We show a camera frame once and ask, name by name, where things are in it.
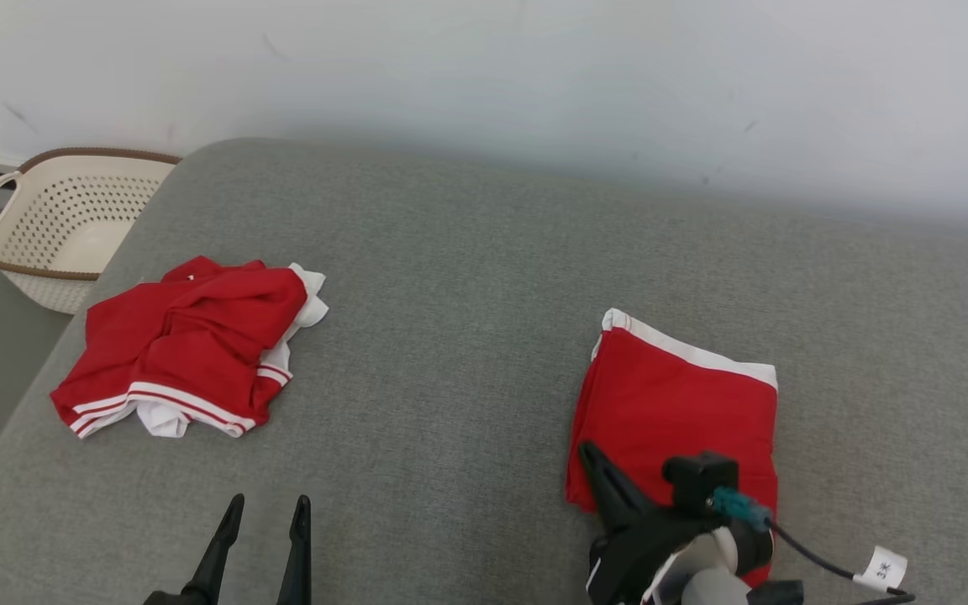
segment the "laundry basket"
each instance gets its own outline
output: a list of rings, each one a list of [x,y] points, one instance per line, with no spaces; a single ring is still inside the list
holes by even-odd
[[[0,271],[39,305],[76,313],[178,158],[134,150],[64,149],[35,156],[0,187]]]

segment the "teal connector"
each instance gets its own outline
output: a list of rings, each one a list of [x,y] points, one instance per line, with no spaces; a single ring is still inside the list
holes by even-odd
[[[712,508],[716,513],[745,521],[757,532],[768,531],[771,509],[730,487],[715,487],[715,492],[712,493]]]

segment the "red clothing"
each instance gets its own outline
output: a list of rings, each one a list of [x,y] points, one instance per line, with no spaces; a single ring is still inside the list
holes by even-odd
[[[154,434],[150,422],[172,422],[168,436],[194,418],[234,437],[264,424],[289,380],[280,347],[299,327],[316,276],[322,283],[296,265],[223,267],[199,256],[98,303],[88,310],[85,352],[50,394],[59,417],[81,437],[138,405]],[[283,364],[261,363],[276,357]]]
[[[612,309],[577,399],[566,497],[595,512],[576,447],[594,441],[635,485],[671,504],[668,457],[711,450],[738,461],[739,489],[776,511],[776,369],[685,345]],[[767,568],[745,578],[767,579]]]

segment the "brown basket rim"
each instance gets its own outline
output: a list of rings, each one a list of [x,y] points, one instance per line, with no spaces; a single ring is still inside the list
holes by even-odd
[[[113,148],[62,148],[57,150],[49,150],[49,152],[43,152],[31,160],[24,162],[17,169],[22,175],[41,162],[47,160],[54,160],[56,157],[64,157],[70,155],[87,155],[95,157],[123,157],[127,160],[149,160],[149,161],[160,161],[162,164],[177,165],[178,161],[182,158],[175,157],[173,155],[166,155],[161,153],[153,152],[142,152],[142,150],[121,150]],[[71,281],[96,281],[99,279],[99,273],[84,273],[79,271],[51,271],[50,269],[35,269],[32,267],[26,267],[24,265],[15,265],[13,263],[5,263],[5,261],[0,260],[0,271],[10,271],[12,273],[22,273],[26,276],[37,276],[38,278],[50,278],[56,280],[71,280]]]

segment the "gray sofa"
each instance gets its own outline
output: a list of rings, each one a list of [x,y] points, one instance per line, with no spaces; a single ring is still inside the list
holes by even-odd
[[[299,493],[318,604],[585,602],[598,529],[562,482],[610,307],[775,364],[784,526],[857,571],[891,548],[921,602],[968,602],[967,241],[239,140],[173,171],[91,302],[197,254],[327,273],[271,422],[78,440],[47,397],[77,315],[0,438],[0,604],[180,589],[238,491],[228,605],[274,602]],[[773,575],[808,602],[876,596],[785,546]]]

